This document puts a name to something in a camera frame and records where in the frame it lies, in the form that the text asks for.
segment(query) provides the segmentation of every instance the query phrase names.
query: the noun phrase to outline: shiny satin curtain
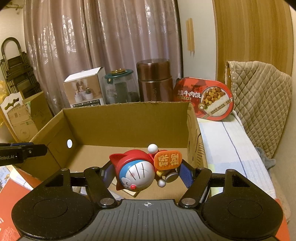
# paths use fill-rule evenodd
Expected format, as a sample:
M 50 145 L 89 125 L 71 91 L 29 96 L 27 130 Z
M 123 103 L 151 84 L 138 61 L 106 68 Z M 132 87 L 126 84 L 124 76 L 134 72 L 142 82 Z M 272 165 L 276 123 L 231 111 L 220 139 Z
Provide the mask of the shiny satin curtain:
M 174 0 L 25 0 L 26 49 L 56 114 L 69 107 L 63 81 L 104 66 L 134 70 L 149 58 L 168 58 L 181 77 Z

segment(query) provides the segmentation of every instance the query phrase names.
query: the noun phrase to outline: pink curtain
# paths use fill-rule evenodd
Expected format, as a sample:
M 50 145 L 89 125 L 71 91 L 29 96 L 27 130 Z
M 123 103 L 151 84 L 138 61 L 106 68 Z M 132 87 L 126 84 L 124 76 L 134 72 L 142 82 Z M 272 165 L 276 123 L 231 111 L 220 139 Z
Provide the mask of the pink curtain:
M 168 58 L 181 77 L 174 0 L 25 0 L 28 56 L 54 113 L 69 107 L 63 81 L 104 66 L 134 70 L 148 58 Z

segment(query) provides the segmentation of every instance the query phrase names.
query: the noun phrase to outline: figurine's face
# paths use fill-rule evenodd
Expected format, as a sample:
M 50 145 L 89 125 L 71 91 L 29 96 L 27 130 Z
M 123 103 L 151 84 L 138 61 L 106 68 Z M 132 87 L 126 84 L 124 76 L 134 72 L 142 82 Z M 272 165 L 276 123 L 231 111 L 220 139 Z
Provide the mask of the figurine's face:
M 125 189 L 140 192 L 149 187 L 155 178 L 155 171 L 148 161 L 141 161 L 129 167 L 121 183 Z

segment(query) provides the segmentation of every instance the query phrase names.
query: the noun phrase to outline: quilted chair cover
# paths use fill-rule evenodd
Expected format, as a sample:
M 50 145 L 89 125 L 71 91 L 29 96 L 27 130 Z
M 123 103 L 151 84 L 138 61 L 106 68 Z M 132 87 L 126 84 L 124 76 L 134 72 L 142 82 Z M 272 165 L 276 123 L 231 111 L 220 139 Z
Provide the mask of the quilted chair cover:
M 227 61 L 235 111 L 254 146 L 271 158 L 279 143 L 292 98 L 292 79 L 273 65 Z

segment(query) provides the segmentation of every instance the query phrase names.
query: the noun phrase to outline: gray ribbed plate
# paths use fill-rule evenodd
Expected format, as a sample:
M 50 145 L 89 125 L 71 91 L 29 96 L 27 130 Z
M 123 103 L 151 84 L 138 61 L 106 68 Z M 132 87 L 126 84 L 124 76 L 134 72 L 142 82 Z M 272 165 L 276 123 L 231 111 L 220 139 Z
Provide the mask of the gray ribbed plate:
M 203 224 L 195 211 L 181 209 L 173 200 L 122 200 L 120 206 L 100 211 L 86 229 L 63 240 L 226 241 L 229 239 L 212 232 Z

